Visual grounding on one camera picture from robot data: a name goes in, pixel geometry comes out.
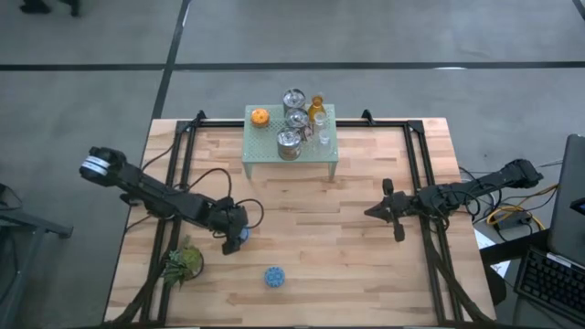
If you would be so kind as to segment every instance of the concrete floor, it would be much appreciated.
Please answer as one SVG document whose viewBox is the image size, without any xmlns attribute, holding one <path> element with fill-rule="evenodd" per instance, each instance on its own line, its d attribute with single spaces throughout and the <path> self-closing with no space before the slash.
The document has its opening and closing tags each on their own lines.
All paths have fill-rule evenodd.
<svg viewBox="0 0 585 329">
<path fill-rule="evenodd" d="M 0 64 L 164 63 L 181 1 L 85 0 L 80 19 L 55 2 L 49 16 L 23 16 L 18 4 L 0 2 Z M 194 0 L 176 61 L 585 60 L 584 36 L 570 0 Z M 100 322 L 128 209 L 77 169 L 93 145 L 139 162 L 161 77 L 0 72 L 0 181 L 27 211 L 75 226 L 71 239 L 46 242 L 20 328 Z M 340 116 L 447 117 L 460 165 L 492 171 L 562 157 L 566 136 L 585 133 L 583 83 L 585 69 L 175 72 L 162 116 L 241 117 L 245 104 L 278 102 L 295 86 L 323 92 Z M 542 173 L 541 185 L 553 184 L 559 167 Z M 536 214 L 548 225 L 551 211 Z M 502 322 L 515 302 L 497 307 Z M 520 314 L 519 324 L 554 326 L 528 304 Z"/>
</svg>

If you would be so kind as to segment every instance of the small plant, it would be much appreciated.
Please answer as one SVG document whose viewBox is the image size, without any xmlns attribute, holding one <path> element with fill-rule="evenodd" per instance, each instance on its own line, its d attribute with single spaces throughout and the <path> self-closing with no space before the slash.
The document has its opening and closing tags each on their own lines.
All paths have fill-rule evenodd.
<svg viewBox="0 0 585 329">
<path fill-rule="evenodd" d="M 189 244 L 190 236 L 185 236 L 179 248 L 169 252 L 163 277 L 172 286 L 178 281 L 180 287 L 185 281 L 193 280 L 203 270 L 201 251 Z"/>
</svg>

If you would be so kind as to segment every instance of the yellow liquid bottle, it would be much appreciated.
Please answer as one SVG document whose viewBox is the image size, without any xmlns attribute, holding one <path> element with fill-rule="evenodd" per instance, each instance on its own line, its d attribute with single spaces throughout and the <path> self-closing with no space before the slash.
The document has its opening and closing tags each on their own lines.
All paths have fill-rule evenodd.
<svg viewBox="0 0 585 329">
<path fill-rule="evenodd" d="M 310 122 L 314 122 L 314 115 L 317 112 L 323 112 L 325 113 L 325 115 L 327 114 L 327 112 L 325 112 L 325 108 L 323 107 L 323 96 L 321 95 L 316 95 L 313 96 L 311 98 L 311 107 L 309 108 L 309 121 Z"/>
</svg>

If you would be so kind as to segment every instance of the butcher block tabletop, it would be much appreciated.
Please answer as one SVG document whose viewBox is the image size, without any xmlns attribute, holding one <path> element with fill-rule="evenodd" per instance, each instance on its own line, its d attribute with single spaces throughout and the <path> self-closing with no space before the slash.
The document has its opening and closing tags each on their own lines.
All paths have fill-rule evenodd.
<svg viewBox="0 0 585 329">
<path fill-rule="evenodd" d="M 460 181 L 447 121 L 422 120 L 437 184 Z M 153 121 L 143 163 L 171 145 L 175 127 L 176 120 Z M 421 182 L 426 182 L 414 134 L 413 138 Z M 189 182 L 208 169 L 225 168 L 231 174 L 234 200 L 257 198 L 266 214 L 241 250 L 228 256 L 221 253 L 224 239 L 213 239 L 211 232 L 183 222 L 181 237 L 191 236 L 205 258 L 205 269 L 180 289 L 178 284 L 173 288 L 167 325 L 436 324 L 419 220 L 401 220 L 406 239 L 398 243 L 390 224 L 364 215 L 364 210 L 381 201 L 383 178 L 392 179 L 395 191 L 412 194 L 404 132 L 392 127 L 340 127 L 337 139 L 339 163 L 333 181 L 326 164 L 256 164 L 248 179 L 241 162 L 243 128 L 197 128 Z M 186 134 L 181 145 L 184 150 Z M 169 154 L 145 172 L 164 182 L 168 163 Z M 175 182 L 182 163 L 179 157 Z M 214 198 L 224 197 L 227 191 L 227 178 L 221 172 L 208 175 L 192 189 Z M 253 203 L 244 206 L 250 224 L 255 223 L 260 209 Z M 143 207 L 133 207 L 128 225 L 145 216 Z M 149 218 L 125 235 L 105 320 L 119 315 L 143 285 L 156 221 Z M 172 224 L 167 225 L 169 232 Z M 495 318 L 466 214 L 451 217 L 447 237 L 457 280 L 482 311 Z M 270 266 L 284 270 L 283 286 L 270 288 L 264 282 Z M 154 291 L 152 318 L 158 312 L 161 290 L 162 279 Z M 444 281 L 441 290 L 447 317 L 452 318 Z"/>
</svg>

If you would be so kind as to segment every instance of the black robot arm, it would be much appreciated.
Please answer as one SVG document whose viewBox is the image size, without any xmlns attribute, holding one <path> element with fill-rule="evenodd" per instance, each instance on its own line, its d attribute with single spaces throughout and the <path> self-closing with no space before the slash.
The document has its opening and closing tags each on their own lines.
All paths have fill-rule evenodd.
<svg viewBox="0 0 585 329">
<path fill-rule="evenodd" d="M 404 192 L 394 193 L 391 179 L 384 179 L 384 199 L 366 210 L 365 215 L 381 218 L 394 224 L 396 241 L 404 239 L 404 228 L 399 218 L 424 214 L 433 218 L 444 218 L 474 197 L 484 196 L 504 187 L 530 188 L 543 178 L 528 160 L 515 160 L 500 171 L 485 175 L 466 183 L 441 184 L 423 187 L 416 196 Z"/>
<path fill-rule="evenodd" d="M 230 196 L 214 200 L 200 194 L 178 191 L 126 162 L 126 156 L 106 147 L 91 147 L 80 167 L 83 178 L 100 186 L 118 186 L 126 192 L 120 198 L 130 204 L 137 198 L 148 212 L 161 219 L 175 216 L 193 225 L 223 233 L 224 255 L 239 250 L 241 231 L 248 226 L 246 208 L 234 204 Z"/>
</svg>

